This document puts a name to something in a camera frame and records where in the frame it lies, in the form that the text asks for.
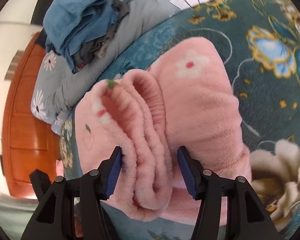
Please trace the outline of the grey daisy print duvet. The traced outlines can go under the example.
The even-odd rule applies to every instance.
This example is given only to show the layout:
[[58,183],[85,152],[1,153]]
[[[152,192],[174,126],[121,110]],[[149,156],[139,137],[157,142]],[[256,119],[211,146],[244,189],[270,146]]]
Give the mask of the grey daisy print duvet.
[[54,0],[35,43],[46,52],[31,112],[59,134],[72,107],[131,43],[175,14],[213,0]]

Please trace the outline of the white wardrobe black stripe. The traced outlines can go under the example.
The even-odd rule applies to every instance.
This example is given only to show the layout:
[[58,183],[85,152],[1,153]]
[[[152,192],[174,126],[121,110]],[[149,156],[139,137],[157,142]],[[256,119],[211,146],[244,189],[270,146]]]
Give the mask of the white wardrobe black stripe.
[[53,0],[7,0],[0,9],[0,24],[42,25]]

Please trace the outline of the pink fleece garment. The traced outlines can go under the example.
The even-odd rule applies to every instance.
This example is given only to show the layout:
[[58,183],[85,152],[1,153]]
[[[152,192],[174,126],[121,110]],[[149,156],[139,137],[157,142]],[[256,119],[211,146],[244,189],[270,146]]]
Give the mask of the pink fleece garment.
[[85,94],[75,109],[82,172],[119,146],[122,168],[107,204],[144,222],[193,225],[200,203],[186,189],[177,150],[185,146],[220,177],[250,179],[238,106],[214,45],[203,37],[183,40],[147,70],[102,80]]

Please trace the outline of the teal floral bed blanket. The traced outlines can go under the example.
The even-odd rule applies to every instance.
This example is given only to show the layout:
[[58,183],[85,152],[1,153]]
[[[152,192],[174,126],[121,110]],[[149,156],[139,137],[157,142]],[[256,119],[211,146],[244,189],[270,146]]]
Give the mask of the teal floral bed blanket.
[[290,0],[214,0],[143,34],[101,79],[147,69],[195,36],[209,39],[224,62],[253,155],[252,185],[290,239],[300,226],[300,13]]

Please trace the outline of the orange wooden headboard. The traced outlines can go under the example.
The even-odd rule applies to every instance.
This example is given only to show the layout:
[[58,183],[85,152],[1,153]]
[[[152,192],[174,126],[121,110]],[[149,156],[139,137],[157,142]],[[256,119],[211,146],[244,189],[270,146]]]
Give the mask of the orange wooden headboard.
[[39,68],[45,55],[35,43],[35,33],[27,45],[7,94],[2,123],[2,172],[11,197],[36,197],[29,175],[39,169],[56,176],[59,137],[51,126],[31,113],[31,99]]

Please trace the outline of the dark grey clothes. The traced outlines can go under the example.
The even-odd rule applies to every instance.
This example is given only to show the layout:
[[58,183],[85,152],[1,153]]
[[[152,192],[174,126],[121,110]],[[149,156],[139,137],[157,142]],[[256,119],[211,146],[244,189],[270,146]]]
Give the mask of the dark grey clothes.
[[[119,13],[119,20],[110,28],[106,35],[102,36],[101,38],[92,40],[90,42],[83,43],[81,45],[80,50],[74,55],[72,55],[77,71],[89,64],[95,57],[102,58],[104,56],[108,42],[115,36],[115,33],[122,19],[126,15],[128,15],[130,11],[129,6],[126,2],[124,2],[124,0],[113,0],[112,7],[115,11]],[[36,39],[36,44],[40,45],[43,49],[45,49],[46,38],[47,35],[45,33],[45,30],[42,29],[42,31]]]

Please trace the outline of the wall switch panel row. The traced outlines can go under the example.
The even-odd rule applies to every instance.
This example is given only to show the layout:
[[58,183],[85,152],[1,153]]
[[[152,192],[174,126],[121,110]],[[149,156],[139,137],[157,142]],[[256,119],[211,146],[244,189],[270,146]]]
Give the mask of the wall switch panel row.
[[18,50],[15,53],[14,57],[12,58],[12,61],[10,62],[6,75],[4,77],[5,81],[11,81],[13,79],[13,76],[18,68],[18,64],[23,56],[23,53],[24,53],[23,50]]

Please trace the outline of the blue sweatpants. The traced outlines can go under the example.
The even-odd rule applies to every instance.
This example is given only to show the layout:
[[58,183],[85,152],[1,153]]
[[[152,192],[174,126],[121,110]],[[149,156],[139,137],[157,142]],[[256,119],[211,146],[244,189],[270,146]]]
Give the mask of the blue sweatpants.
[[53,0],[43,19],[46,51],[64,57],[77,73],[72,55],[83,43],[106,35],[119,20],[112,5],[113,0]]

